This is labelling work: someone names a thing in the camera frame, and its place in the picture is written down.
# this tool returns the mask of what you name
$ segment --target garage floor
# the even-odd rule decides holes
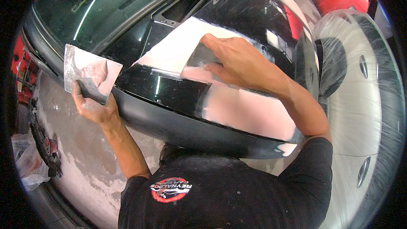
[[[71,95],[44,74],[35,96],[38,97],[38,120],[48,137],[58,140],[62,154],[63,176],[51,180],[95,225],[101,229],[117,228],[120,192],[125,187],[126,178],[99,125],[80,116]],[[130,127],[128,129],[154,173],[164,143]],[[279,175],[298,152],[296,149],[284,159],[242,160],[253,168]]]

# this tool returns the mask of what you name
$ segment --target person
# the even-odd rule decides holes
[[[128,178],[119,228],[318,228],[328,210],[332,182],[333,148],[323,109],[244,38],[206,34],[201,42],[223,64],[207,64],[207,71],[223,82],[278,97],[306,143],[278,177],[237,158],[198,152],[165,161],[151,175],[120,120],[113,95],[102,106],[83,98],[74,84],[79,114],[100,124]]]

